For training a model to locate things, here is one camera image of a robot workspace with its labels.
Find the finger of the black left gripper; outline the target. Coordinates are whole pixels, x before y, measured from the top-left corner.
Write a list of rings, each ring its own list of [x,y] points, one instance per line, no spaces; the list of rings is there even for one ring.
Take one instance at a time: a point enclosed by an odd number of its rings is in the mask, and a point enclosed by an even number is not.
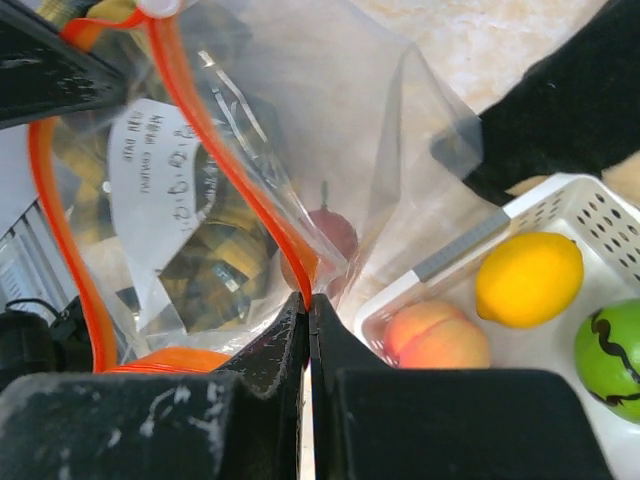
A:
[[[1,3],[1,127],[115,107],[126,99],[124,76],[62,39],[20,1]]]

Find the clear zip bag orange zipper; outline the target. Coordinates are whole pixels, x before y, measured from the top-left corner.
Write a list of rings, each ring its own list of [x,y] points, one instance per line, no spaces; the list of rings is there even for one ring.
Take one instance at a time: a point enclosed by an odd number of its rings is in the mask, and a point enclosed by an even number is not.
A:
[[[201,1],[138,1],[156,19]],[[479,118],[442,82],[420,49],[349,1],[215,1],[244,23],[248,44],[225,69],[238,90],[270,104],[274,164],[255,172],[232,157],[228,166],[245,201],[275,242],[267,295],[248,321],[228,329],[191,331],[130,320],[91,325],[97,372],[148,368],[196,372],[213,354],[232,354],[275,317],[290,294],[327,295],[346,305],[363,273],[387,282],[430,242],[455,237],[471,220],[474,196],[464,177],[480,165],[462,125]],[[358,248],[347,261],[309,216],[321,205],[355,228]],[[285,282],[286,257],[298,290]]]

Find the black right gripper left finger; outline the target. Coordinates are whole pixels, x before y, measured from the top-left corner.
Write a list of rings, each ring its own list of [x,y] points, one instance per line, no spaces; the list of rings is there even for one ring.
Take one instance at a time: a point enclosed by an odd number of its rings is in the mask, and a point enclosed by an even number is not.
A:
[[[1,396],[5,479],[296,479],[302,298],[206,374],[53,374]]]

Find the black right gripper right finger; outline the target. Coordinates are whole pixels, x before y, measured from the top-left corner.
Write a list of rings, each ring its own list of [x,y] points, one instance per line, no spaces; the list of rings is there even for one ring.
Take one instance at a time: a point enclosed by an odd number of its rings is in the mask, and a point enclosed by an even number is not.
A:
[[[544,370],[400,370],[308,313],[320,479],[608,479],[574,391]]]

